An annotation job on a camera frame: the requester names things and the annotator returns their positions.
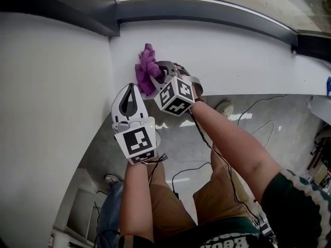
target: floor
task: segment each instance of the floor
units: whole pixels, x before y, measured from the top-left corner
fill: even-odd
[[[208,96],[204,97],[204,100],[211,107],[215,107],[220,101],[231,101],[234,104],[231,119],[237,124],[239,115],[254,102],[272,96],[276,95]],[[240,120],[240,126],[249,133],[273,120],[275,129],[266,149],[279,164],[298,175],[306,173],[306,167],[311,160],[309,152],[313,149],[314,136],[323,125],[319,118],[309,112],[307,108],[309,99],[310,96],[289,95],[281,99],[260,102]],[[164,113],[160,114],[155,109],[153,100],[146,101],[145,104],[150,115],[156,117],[156,123],[163,126],[158,129],[161,136],[158,154],[168,155],[164,167],[166,180],[171,186],[172,177],[179,171],[197,168],[208,162],[210,149],[202,141],[193,123],[185,121],[188,118],[173,118]],[[273,124],[268,123],[255,134],[255,137],[266,145],[272,129]],[[109,116],[91,142],[80,164],[80,167],[88,170],[100,188],[106,186],[102,181],[105,174],[112,173],[121,178],[124,178],[125,174],[127,161],[113,135],[112,120]],[[175,190],[195,221],[197,216],[192,195],[208,182],[211,173],[210,165],[205,165],[199,170],[183,172],[174,179]],[[252,196],[247,185],[245,188]]]

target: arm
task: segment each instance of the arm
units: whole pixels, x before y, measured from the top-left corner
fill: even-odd
[[[266,187],[282,171],[281,166],[252,135],[232,124],[205,103],[198,101],[191,108],[191,112],[261,203]]]
[[[121,236],[134,235],[154,241],[152,204],[145,164],[127,165],[119,230]]]

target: sneaker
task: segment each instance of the sneaker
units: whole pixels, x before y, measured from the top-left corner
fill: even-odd
[[[233,104],[231,102],[221,102],[216,107],[215,110],[222,116],[229,118],[233,113]]]
[[[119,178],[115,175],[105,175],[103,179],[108,184],[119,181]]]

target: black and white marker cube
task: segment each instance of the black and white marker cube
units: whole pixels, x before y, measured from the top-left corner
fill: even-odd
[[[174,77],[154,100],[161,111],[179,117],[194,104],[192,83]]]
[[[135,127],[115,134],[115,138],[128,161],[131,164],[137,164],[156,156],[155,119],[148,117],[144,118],[144,122],[132,120],[128,123]]]

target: green t-shirt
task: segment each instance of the green t-shirt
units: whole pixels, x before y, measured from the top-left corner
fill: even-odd
[[[262,208],[279,247],[331,246],[331,197],[306,179],[284,170],[267,186]],[[153,244],[124,236],[119,247],[272,248],[248,218],[226,218],[196,226]]]

